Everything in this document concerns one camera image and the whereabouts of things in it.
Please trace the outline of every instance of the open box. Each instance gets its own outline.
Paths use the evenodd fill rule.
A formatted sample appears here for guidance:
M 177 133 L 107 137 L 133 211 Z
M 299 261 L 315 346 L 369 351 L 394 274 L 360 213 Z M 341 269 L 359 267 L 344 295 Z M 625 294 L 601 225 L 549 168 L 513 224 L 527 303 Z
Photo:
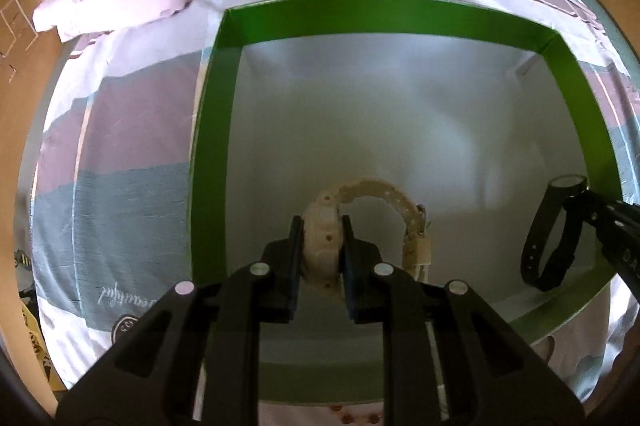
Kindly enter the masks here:
M 275 0 L 225 12 L 194 135 L 193 279 L 225 278 L 286 236 L 320 190 L 382 177 L 425 204 L 430 283 L 465 279 L 529 343 L 583 308 L 612 270 L 584 233 L 542 294 L 520 279 L 546 182 L 588 175 L 620 197 L 609 134 L 562 37 L 445 0 Z M 399 263 L 402 222 L 345 208 L 356 236 Z M 262 326 L 260 398 L 382 398 L 382 335 L 303 287 L 289 326 Z

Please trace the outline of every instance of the yellow object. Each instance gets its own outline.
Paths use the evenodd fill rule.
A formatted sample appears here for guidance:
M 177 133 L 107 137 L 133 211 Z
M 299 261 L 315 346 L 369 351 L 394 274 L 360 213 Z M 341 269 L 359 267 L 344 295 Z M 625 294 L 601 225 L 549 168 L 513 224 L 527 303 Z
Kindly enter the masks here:
M 42 371 L 49 381 L 49 388 L 53 392 L 60 392 L 62 390 L 66 390 L 65 385 L 60 380 L 60 376 L 56 372 L 53 367 L 53 363 L 49 358 L 49 353 L 47 352 L 47 345 L 44 343 L 44 338 L 42 337 L 42 333 L 40 332 L 40 327 L 38 326 L 38 322 L 36 318 L 33 317 L 31 311 L 27 308 L 27 305 L 22 303 L 22 316 L 24 316 L 24 324 L 27 325 L 29 329 L 29 337 L 31 339 L 31 347 L 33 348 L 33 352 L 36 354 L 36 358 L 42 367 Z

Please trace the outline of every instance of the silver rivet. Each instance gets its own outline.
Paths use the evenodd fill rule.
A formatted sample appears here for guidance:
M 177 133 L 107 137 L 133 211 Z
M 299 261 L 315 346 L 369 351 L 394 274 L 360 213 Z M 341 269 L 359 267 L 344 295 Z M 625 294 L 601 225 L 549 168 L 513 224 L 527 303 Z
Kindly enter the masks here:
M 252 264 L 249 271 L 254 276 L 264 276 L 269 272 L 269 264 L 264 262 L 256 262 Z
M 185 296 L 187 294 L 191 294 L 195 288 L 196 286 L 192 282 L 190 282 L 189 280 L 184 280 L 179 281 L 177 284 L 175 284 L 174 290 L 180 296 Z
M 393 273 L 393 271 L 394 266 L 390 263 L 377 263 L 373 268 L 373 272 L 379 276 L 389 276 L 391 273 Z
M 454 280 L 449 282 L 449 292 L 462 296 L 469 290 L 469 286 L 462 280 Z

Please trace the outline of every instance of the bed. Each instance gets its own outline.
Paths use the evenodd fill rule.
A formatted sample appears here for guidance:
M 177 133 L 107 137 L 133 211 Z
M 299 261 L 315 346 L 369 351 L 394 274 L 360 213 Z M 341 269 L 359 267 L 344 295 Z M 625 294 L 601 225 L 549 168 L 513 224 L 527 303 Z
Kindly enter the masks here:
M 210 49 L 224 9 L 258 1 L 195 0 L 171 18 L 83 39 L 63 68 L 30 221 L 42 330 L 67 386 L 170 285 L 190 278 L 190 147 Z M 640 66 L 597 3 L 456 1 L 561 32 L 604 115 L 623 198 L 638 202 Z M 594 292 L 582 321 L 556 338 L 556 361 L 551 356 L 583 399 L 637 313 L 617 279 L 612 287 Z M 562 348 L 578 337 L 580 348 Z

